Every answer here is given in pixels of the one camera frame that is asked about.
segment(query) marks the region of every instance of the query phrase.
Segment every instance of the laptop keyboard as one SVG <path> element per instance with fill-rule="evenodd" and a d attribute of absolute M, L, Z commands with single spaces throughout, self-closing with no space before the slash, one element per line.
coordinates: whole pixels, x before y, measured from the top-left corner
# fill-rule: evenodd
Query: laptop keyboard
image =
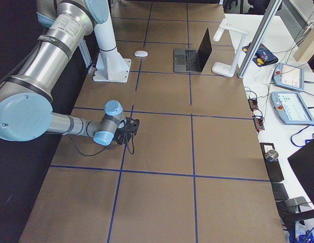
<path fill-rule="evenodd" d="M 186 71 L 198 71 L 199 62 L 196 50 L 185 50 Z"/>

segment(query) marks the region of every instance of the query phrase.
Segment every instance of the lamp base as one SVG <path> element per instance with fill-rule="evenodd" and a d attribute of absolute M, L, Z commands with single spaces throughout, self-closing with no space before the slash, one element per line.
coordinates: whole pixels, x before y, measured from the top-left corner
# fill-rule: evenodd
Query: lamp base
<path fill-rule="evenodd" d="M 215 62 L 212 67 L 212 71 L 226 77 L 233 77 L 236 71 L 235 69 L 231 71 L 231 67 L 232 66 L 224 64 L 224 63 Z"/>

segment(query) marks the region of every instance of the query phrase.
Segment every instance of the robotic arm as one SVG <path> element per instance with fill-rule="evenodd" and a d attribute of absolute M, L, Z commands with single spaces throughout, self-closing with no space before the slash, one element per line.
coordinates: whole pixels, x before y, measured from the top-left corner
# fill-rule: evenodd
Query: robotic arm
<path fill-rule="evenodd" d="M 41 44 L 19 73 L 0 85 L 0 138 L 29 141 L 54 132 L 93 137 L 105 146 L 113 139 L 125 143 L 124 135 L 127 139 L 134 136 L 139 120 L 131 123 L 119 102 L 107 102 L 101 122 L 57 114 L 51 106 L 52 88 L 84 35 L 94 28 L 100 30 L 96 36 L 101 42 L 101 69 L 108 73 L 107 79 L 129 71 L 116 49 L 107 1 L 40 0 L 37 6 L 39 21 L 50 28 L 39 37 Z"/>

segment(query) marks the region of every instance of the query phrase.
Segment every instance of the laptop touchpad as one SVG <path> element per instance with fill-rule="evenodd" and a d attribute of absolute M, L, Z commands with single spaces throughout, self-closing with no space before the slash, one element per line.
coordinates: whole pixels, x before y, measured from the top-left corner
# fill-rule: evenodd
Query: laptop touchpad
<path fill-rule="evenodd" d="M 176 55 L 175 56 L 175 64 L 185 65 L 185 55 Z"/>

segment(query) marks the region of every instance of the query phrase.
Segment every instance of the tablet device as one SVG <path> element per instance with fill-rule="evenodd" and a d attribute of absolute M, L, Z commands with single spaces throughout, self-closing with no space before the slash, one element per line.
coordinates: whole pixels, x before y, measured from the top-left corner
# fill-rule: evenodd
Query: tablet device
<path fill-rule="evenodd" d="M 304 91 L 304 70 L 285 63 L 279 63 L 273 74 L 277 86 L 290 90 Z"/>
<path fill-rule="evenodd" d="M 272 92 L 271 100 L 283 124 L 314 124 L 314 118 L 298 92 Z"/>

